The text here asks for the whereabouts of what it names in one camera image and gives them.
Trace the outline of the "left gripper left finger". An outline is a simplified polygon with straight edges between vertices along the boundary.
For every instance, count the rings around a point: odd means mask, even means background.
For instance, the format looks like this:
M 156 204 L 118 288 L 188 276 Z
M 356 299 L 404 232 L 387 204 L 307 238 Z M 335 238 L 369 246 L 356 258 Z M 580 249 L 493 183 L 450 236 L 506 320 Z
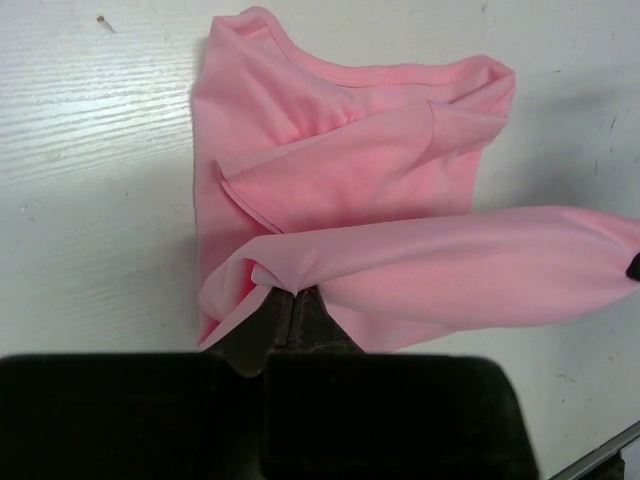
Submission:
M 209 353 L 1 362 L 5 479 L 209 479 L 260 417 L 258 371 L 292 296 L 274 289 Z

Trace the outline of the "pink t shirt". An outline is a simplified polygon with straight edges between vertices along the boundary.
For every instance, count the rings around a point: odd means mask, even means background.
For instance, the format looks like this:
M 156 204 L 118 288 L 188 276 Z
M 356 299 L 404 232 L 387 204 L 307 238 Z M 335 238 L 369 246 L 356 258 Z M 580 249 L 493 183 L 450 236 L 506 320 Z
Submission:
M 192 91 L 200 344 L 273 289 L 318 288 L 369 352 L 563 322 L 636 292 L 636 219 L 472 211 L 515 88 L 487 56 L 347 67 L 264 8 L 214 18 Z

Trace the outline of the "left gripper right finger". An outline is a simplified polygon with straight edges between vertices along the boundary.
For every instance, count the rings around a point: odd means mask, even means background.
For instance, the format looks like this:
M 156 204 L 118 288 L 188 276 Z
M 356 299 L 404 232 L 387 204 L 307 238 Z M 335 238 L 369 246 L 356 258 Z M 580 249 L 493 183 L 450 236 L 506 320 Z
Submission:
M 494 361 L 366 354 L 299 293 L 262 373 L 268 479 L 535 479 L 517 395 Z

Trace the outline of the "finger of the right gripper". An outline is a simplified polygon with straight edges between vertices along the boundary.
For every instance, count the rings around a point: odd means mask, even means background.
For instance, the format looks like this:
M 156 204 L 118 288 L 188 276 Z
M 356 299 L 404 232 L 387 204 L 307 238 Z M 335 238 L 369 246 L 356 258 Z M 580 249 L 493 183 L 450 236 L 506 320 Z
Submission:
M 626 276 L 634 281 L 640 281 L 640 253 L 636 254 L 626 269 Z

